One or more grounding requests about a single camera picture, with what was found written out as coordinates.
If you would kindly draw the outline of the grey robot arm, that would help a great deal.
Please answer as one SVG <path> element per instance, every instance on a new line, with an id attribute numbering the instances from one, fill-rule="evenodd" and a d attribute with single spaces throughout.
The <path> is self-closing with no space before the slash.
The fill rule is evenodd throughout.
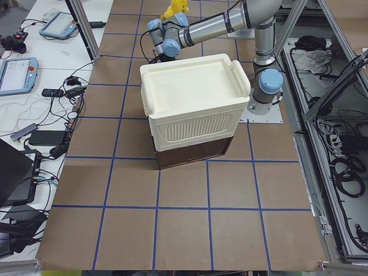
<path id="1" fill-rule="evenodd" d="M 248 98 L 249 112 L 262 116 L 276 104 L 274 97 L 283 84 L 282 75 L 274 68 L 274 16 L 280 1 L 241 1 L 239 5 L 214 16 L 188 22 L 184 12 L 178 11 L 163 20 L 147 24 L 147 30 L 158 53 L 158 89 L 147 81 L 142 84 L 142 99 L 147 116 L 176 112 L 194 106 L 210 106 L 224 102 L 239 102 Z M 227 71 L 239 65 L 225 54 L 176 61 L 184 48 L 233 33 L 241 28 L 254 29 L 256 52 L 254 64 L 262 70 L 255 74 L 258 87 L 250 90 L 242 76 L 225 79 Z"/>

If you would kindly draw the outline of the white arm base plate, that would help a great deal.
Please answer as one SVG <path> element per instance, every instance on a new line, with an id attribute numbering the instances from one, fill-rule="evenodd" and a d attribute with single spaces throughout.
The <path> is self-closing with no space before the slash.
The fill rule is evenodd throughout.
<path id="1" fill-rule="evenodd" d="M 283 124 L 283 118 L 277 95 L 274 96 L 271 103 L 266 105 L 256 102 L 253 99 L 254 89 L 251 89 L 250 101 L 248 106 L 243 110 L 239 119 L 240 123 L 254 123 L 254 124 Z"/>

